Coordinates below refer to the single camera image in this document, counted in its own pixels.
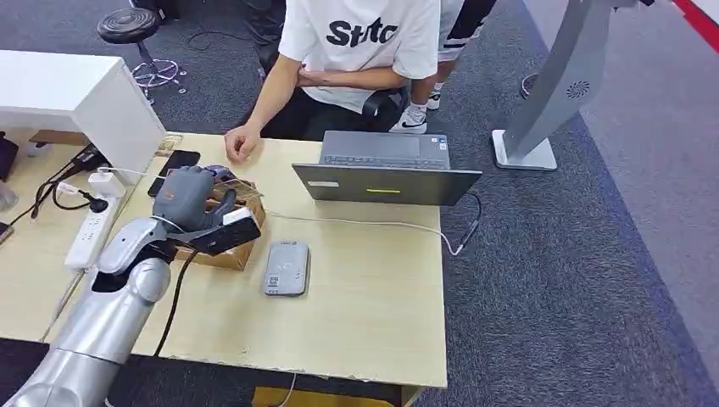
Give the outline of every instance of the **white stand base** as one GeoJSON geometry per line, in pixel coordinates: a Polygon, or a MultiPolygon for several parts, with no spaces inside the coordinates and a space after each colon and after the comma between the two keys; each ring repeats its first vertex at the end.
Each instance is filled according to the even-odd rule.
{"type": "Polygon", "coordinates": [[[504,130],[492,131],[494,157],[499,168],[512,170],[554,171],[557,169],[557,160],[552,151],[549,139],[539,143],[529,154],[520,159],[508,159],[504,149],[504,130]]]}

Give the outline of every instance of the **stool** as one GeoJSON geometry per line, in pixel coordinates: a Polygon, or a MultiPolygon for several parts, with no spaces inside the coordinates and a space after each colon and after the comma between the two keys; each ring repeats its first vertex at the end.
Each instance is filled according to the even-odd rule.
{"type": "Polygon", "coordinates": [[[140,50],[142,63],[132,70],[132,77],[142,89],[145,98],[150,104],[154,100],[150,96],[150,89],[173,83],[178,86],[179,93],[187,90],[176,79],[178,75],[184,76],[187,73],[174,61],[167,59],[153,59],[145,48],[143,40],[148,39],[159,28],[160,20],[158,15],[145,8],[123,8],[117,10],[100,20],[98,23],[98,34],[106,42],[111,44],[137,44],[140,50]]]}

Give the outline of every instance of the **blue carpet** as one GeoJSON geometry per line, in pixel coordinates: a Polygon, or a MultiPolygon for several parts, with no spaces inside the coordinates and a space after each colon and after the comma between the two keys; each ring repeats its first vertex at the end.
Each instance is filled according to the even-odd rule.
{"type": "MultiPolygon", "coordinates": [[[[131,47],[104,44],[94,34],[96,21],[124,1],[34,4],[5,7],[1,48],[122,54],[130,65],[139,59],[131,47]]],[[[189,18],[148,41],[157,57],[175,59],[189,73],[189,92],[159,91],[155,109],[169,130],[223,132],[253,102],[256,59],[247,44],[224,37],[213,38],[204,52],[187,48],[184,41],[198,23],[242,34],[232,3],[188,8],[189,18]]],[[[470,247],[460,257],[444,257],[449,388],[428,391],[420,405],[719,405],[581,118],[552,137],[556,172],[493,166],[490,131],[511,117],[521,102],[518,80],[546,53],[523,2],[499,2],[430,119],[431,132],[448,135],[455,168],[486,171],[476,186],[485,215],[470,247]]],[[[443,209],[451,240],[461,237],[474,211],[470,199],[443,209]]],[[[0,373],[3,399],[25,380],[44,347],[0,343],[0,365],[13,366],[0,373]]],[[[137,359],[123,370],[113,401],[118,407],[247,405],[252,384],[289,382],[273,375],[137,359]]],[[[299,381],[300,388],[367,392],[396,402],[395,387],[360,385],[299,381]]]]}

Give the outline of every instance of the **white sneaker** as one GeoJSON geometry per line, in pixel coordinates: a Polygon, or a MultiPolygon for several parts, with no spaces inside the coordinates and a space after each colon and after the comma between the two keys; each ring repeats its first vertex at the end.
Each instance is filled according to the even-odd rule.
{"type": "Polygon", "coordinates": [[[391,129],[390,133],[409,133],[409,134],[425,134],[426,133],[426,114],[422,115],[419,121],[414,114],[410,114],[410,108],[404,110],[402,117],[391,129]]]}
{"type": "Polygon", "coordinates": [[[439,102],[442,100],[442,93],[433,93],[427,100],[427,110],[439,109],[439,102]]]}

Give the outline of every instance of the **laptop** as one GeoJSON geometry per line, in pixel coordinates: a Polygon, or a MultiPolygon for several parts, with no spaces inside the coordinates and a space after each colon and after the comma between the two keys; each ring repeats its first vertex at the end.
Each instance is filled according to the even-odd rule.
{"type": "Polygon", "coordinates": [[[293,164],[317,200],[452,206],[482,176],[451,170],[447,137],[328,131],[319,164],[293,164]]]}

